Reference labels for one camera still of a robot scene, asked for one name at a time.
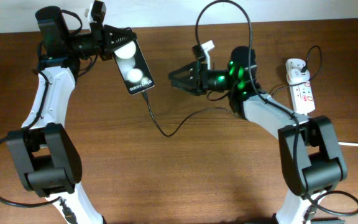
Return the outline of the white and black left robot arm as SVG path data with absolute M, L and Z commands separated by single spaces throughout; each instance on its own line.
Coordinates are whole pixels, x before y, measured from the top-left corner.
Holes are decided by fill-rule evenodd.
M 90 6 L 87 34 L 80 29 L 70 32 L 66 13 L 48 6 L 35 14 L 43 37 L 35 69 L 39 85 L 31 112 L 19 130 L 8 133 L 7 146 L 24 188 L 54 205 L 67 223 L 105 223 L 81 184 L 81 159 L 65 131 L 65 117 L 82 75 L 81 61 L 90 57 L 111 60 L 113 52 L 135 40 L 136 34 L 130 28 L 105 25 L 102 1 Z

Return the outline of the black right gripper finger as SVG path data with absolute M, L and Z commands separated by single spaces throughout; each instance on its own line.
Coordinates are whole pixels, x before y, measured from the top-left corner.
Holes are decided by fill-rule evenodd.
M 191 62 L 168 74 L 169 80 L 189 80 L 198 70 L 198 63 Z
M 198 90 L 199 90 L 199 86 L 197 84 L 197 81 L 185 81 L 185 82 L 180 82 L 177 80 L 172 80 L 172 87 L 179 89 L 179 90 L 183 90 L 189 94 L 192 95 L 198 95 Z

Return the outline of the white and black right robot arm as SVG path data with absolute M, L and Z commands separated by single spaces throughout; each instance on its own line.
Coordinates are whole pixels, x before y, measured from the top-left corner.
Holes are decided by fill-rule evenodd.
M 272 223 L 344 223 L 345 212 L 321 206 L 337 194 L 348 169 L 331 120 L 310 118 L 284 107 L 262 91 L 256 81 L 255 52 L 236 47 L 225 70 L 212 70 L 207 53 L 194 48 L 197 59 L 168 78 L 175 88 L 193 95 L 227 91 L 229 104 L 242 119 L 258 124 L 278 139 L 288 193 Z

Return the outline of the black Samsung Galaxy flip phone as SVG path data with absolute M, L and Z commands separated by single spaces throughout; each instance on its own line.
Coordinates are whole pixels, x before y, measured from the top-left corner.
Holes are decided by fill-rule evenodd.
M 114 51 L 113 56 L 130 95 L 138 94 L 155 86 L 137 40 L 118 48 Z

